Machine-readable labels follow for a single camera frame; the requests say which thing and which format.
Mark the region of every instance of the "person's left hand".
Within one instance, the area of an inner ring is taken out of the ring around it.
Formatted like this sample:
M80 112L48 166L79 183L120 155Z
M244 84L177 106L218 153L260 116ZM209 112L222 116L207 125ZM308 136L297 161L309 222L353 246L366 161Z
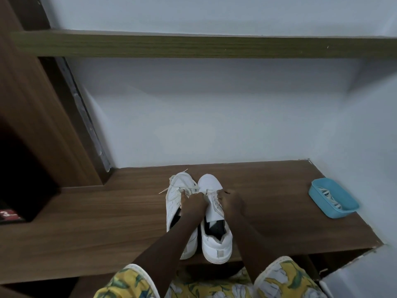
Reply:
M208 202L204 199L202 192L186 196L185 190L181 193L181 216L191 217L193 220L201 222L205 216Z

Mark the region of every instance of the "hand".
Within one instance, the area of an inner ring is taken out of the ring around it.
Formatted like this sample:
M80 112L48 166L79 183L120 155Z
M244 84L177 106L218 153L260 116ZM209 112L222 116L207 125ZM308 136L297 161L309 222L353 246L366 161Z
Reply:
M208 202L204 199L202 192L194 193L188 198L185 190L181 193L181 216L187 216L192 220L201 220L205 216L208 207Z
M217 193L226 220L236 214L244 215L245 202L236 190L220 189Z

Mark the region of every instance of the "person's right hand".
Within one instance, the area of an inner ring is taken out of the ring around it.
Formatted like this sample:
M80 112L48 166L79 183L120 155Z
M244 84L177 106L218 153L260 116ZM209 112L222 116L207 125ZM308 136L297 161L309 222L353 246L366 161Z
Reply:
M225 214L225 220L236 214L244 215L245 202L236 190L220 189L217 193L219 203L221 204L222 210Z

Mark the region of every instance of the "red label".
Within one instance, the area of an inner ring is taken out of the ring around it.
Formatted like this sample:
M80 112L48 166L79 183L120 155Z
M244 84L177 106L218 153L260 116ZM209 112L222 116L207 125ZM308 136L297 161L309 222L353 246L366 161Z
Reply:
M17 215L16 212L11 209L0 210L0 216L3 218L3 220L20 220L21 219L19 217L19 215Z

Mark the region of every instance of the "wooden shelf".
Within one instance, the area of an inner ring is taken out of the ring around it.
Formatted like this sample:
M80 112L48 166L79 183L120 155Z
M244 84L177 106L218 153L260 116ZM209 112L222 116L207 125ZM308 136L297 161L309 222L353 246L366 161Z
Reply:
M330 219L307 194L323 175L307 160L116 170L104 186L64 189L27 224L0 226L0 283L116 272L166 232L168 178L215 175L247 203L247 218L276 255L382 245L358 214ZM236 245L231 260L240 260ZM181 265L205 263L202 254Z
M397 38L209 36L87 30L12 33L36 56L129 58L397 58Z

